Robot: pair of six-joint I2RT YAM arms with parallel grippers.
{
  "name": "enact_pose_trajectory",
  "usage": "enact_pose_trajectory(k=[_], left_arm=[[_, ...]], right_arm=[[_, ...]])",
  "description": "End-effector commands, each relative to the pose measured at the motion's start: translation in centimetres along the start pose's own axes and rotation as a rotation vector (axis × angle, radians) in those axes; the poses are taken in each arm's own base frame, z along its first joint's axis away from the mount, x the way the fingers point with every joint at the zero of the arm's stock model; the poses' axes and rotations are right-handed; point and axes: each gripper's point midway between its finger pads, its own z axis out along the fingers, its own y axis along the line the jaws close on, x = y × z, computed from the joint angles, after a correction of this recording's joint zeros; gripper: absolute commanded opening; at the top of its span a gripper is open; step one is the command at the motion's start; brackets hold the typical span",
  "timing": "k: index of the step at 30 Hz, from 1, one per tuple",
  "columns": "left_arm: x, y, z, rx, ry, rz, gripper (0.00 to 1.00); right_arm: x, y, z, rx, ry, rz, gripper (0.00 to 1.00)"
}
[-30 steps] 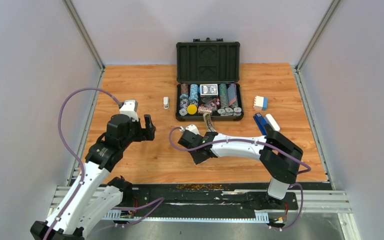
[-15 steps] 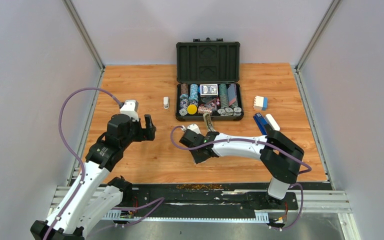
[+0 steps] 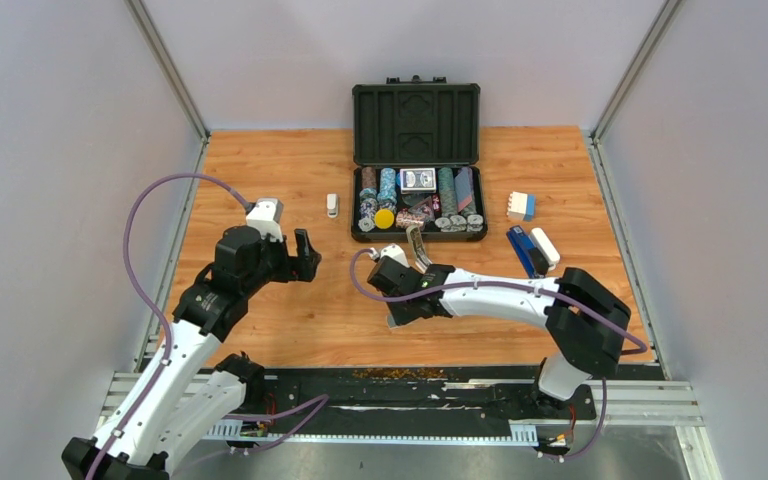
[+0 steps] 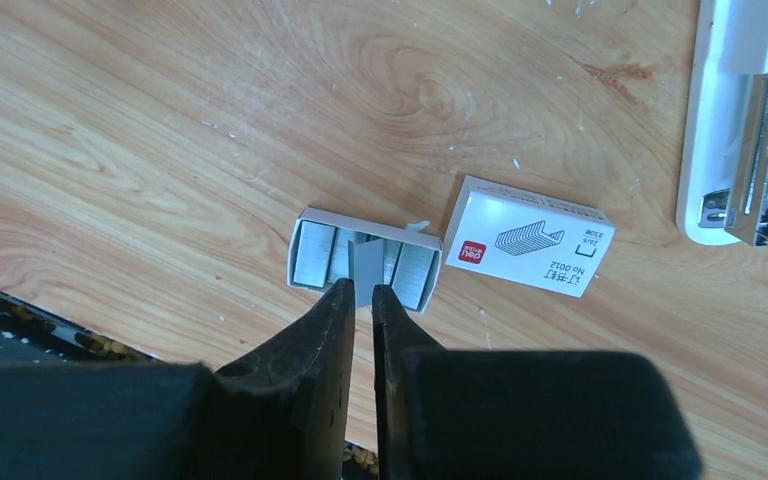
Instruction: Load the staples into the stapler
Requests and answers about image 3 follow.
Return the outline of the grey green white stapler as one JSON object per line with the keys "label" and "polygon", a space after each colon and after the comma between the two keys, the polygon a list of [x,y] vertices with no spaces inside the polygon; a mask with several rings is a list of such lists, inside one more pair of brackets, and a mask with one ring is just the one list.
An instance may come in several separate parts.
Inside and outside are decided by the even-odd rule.
{"label": "grey green white stapler", "polygon": [[425,248],[422,232],[417,225],[411,225],[406,229],[406,235],[415,257],[416,267],[420,272],[424,273],[432,264],[432,261]]}

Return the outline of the small white stapler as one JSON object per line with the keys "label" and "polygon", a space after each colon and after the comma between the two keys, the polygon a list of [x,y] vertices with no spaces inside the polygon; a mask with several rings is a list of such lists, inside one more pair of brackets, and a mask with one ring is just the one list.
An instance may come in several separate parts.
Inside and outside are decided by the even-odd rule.
{"label": "small white stapler", "polygon": [[326,215],[331,219],[339,215],[339,196],[336,193],[326,195]]}

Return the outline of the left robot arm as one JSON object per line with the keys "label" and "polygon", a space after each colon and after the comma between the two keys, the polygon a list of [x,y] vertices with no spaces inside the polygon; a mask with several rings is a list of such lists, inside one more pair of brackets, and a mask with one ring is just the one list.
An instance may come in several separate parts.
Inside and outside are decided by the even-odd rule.
{"label": "left robot arm", "polygon": [[73,479],[168,479],[222,417],[258,411],[264,369],[232,354],[192,397],[184,393],[206,361],[269,283],[310,282],[321,255],[304,229],[290,255],[283,235],[250,225],[227,229],[214,260],[181,295],[174,319],[149,366],[111,418],[89,439],[72,438],[61,459]]}

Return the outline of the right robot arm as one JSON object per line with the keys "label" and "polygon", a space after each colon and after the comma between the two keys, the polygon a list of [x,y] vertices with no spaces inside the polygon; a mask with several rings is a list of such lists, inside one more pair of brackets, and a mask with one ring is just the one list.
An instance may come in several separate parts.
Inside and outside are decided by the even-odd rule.
{"label": "right robot arm", "polygon": [[443,264],[419,271],[380,255],[367,282],[369,297],[387,303],[393,327],[435,317],[492,317],[547,332],[557,351],[543,360],[530,392],[544,417],[567,409],[581,384],[614,375],[631,339],[629,308],[578,268],[560,277],[515,279]]}

